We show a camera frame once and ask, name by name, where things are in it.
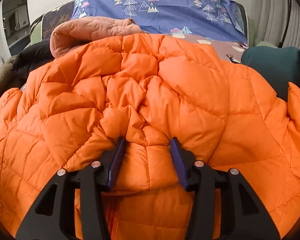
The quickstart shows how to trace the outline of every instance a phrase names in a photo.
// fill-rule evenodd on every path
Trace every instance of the metal pin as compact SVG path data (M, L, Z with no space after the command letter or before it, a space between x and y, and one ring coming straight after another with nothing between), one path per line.
M232 169L230 170L230 173L231 173L232 175L238 175L238 174L239 174L239 171L238 171L237 169L235 169L235 168L232 168Z
M101 165L101 162L100 162L100 161L94 161L93 163L91 163L91 166L92 166L93 168L100 167L100 165Z
M196 162L194 163L194 165L195 165L196 167L200 168L200 167L203 167L203 166L204 166L204 162L202 162L202 161L196 161Z
M58 174L58 176L63 176L66 174L66 170L64 170L64 169L58 170L57 174Z

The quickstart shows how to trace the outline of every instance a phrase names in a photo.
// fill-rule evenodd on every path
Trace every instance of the zipper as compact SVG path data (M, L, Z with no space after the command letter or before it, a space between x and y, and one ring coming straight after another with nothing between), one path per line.
M105 217L106 217L106 223L108 226L109 235L111 237L111 240L115 239L115 234L117 231L117 218L116 218L116 207L117 207L117 199L118 197L115 196L106 196L104 198L105 200Z

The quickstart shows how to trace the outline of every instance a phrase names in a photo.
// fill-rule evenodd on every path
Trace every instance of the blue patterned fabric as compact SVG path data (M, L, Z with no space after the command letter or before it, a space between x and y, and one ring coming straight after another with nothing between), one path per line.
M196 34L247 44L236 8L233 0L76 0L72 19L132 18L149 33L173 33L177 38Z

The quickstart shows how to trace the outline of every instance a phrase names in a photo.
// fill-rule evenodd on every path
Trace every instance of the orange quilted fabric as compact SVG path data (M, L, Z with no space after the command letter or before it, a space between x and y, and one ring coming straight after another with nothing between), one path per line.
M105 197L112 239L184 239L192 194L178 186L174 136L213 168L238 168L282 237L300 215L300 90L290 84L286 103L209 45L135 34L77 48L31 72L24 93L2 96L4 226L15 235L58 169L82 169L120 136L129 143L116 197ZM79 220L77 201L78 236Z

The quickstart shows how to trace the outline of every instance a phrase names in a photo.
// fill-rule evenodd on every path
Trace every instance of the black cord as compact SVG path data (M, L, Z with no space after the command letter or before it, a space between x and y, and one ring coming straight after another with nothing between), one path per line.
M278 44L278 48L282 48L284 40L287 36L287 32L288 32L288 27L289 27L289 22L290 22L290 15L291 15L291 5L292 5L292 0L289 0L289 10L288 10L288 20L287 20L287 25L286 25L286 29L284 30L283 33L283 37L281 39L281 41Z

